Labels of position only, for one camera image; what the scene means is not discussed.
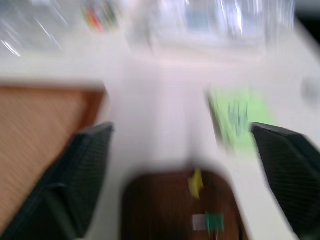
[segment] wooden surface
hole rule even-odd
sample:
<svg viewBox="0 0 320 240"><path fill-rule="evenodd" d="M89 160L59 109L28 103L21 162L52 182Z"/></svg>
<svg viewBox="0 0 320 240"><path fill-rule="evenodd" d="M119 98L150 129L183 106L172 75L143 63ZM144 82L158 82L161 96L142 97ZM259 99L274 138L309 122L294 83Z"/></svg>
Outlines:
<svg viewBox="0 0 320 240"><path fill-rule="evenodd" d="M91 126L104 89L0 86L0 233L72 135Z"/></svg>
<svg viewBox="0 0 320 240"><path fill-rule="evenodd" d="M200 199L189 191L192 171L142 176L122 199L122 240L248 240L234 194L219 175L203 171ZM192 216L224 215L224 231L193 231Z"/></svg>

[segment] brown tray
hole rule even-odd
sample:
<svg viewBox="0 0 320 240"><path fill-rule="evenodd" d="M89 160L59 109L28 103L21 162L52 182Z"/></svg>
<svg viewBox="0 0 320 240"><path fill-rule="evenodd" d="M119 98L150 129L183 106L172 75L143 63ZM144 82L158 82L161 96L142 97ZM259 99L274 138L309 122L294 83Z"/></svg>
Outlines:
<svg viewBox="0 0 320 240"><path fill-rule="evenodd" d="M219 175L202 171L200 200L191 196L188 178L193 171L148 174L131 181L122 198L122 240L206 240L217 233L193 231L192 216L223 213L219 240L247 240L234 194Z"/></svg>

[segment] yellow sticky note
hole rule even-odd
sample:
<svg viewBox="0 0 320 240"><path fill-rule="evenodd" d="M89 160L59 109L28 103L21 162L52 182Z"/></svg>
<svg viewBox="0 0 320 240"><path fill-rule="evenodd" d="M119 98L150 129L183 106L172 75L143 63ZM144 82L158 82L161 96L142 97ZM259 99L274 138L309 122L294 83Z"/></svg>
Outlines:
<svg viewBox="0 0 320 240"><path fill-rule="evenodd" d="M200 199L199 193L204 188L200 169L195 170L193 177L188 179L188 184L191 195L196 199Z"/></svg>

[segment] green paper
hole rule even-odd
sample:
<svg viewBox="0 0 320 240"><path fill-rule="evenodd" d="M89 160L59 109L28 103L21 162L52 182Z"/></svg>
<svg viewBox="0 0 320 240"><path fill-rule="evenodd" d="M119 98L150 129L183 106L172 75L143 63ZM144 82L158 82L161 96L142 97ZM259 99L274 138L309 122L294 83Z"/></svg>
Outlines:
<svg viewBox="0 0 320 240"><path fill-rule="evenodd" d="M249 89L211 90L209 103L225 145L256 152L251 123L273 123L264 99Z"/></svg>

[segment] white desk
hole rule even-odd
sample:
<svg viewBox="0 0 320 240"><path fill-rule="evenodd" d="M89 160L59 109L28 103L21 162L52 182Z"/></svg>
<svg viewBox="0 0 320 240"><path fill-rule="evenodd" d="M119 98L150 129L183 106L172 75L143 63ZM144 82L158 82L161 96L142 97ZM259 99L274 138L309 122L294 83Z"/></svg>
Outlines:
<svg viewBox="0 0 320 240"><path fill-rule="evenodd" d="M259 62L179 63L136 56L122 32L96 35L84 29L66 40L63 53L9 58L0 73L36 77L44 84L105 83L111 105L102 108L98 122L113 121L115 133L88 239L118 239L120 194L129 176L195 161L228 179L251 239L290 240L295 235L267 187L260 161L228 155L218 146L205 95L209 86L251 86L265 97L279 126L320 143L320 111L301 98L303 78L320 76L317 50L299 27L288 39Z"/></svg>

